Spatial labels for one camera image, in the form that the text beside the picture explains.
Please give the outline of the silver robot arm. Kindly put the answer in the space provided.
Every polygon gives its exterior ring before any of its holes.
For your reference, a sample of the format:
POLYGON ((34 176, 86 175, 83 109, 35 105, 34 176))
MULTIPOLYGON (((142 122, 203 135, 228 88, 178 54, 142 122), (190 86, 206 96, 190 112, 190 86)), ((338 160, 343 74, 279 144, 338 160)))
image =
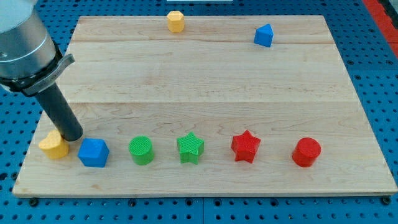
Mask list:
POLYGON ((56 80, 74 61, 51 38, 35 1, 1 0, 1 86, 36 98, 67 141, 81 138, 83 128, 56 80))

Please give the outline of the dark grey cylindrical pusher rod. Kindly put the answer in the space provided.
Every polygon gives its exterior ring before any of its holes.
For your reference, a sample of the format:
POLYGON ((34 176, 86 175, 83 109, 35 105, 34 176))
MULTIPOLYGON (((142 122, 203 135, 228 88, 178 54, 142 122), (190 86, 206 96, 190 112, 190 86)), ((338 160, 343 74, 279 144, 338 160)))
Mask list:
POLYGON ((62 138, 76 141, 82 137, 83 128, 56 83, 36 94, 35 98, 62 138))

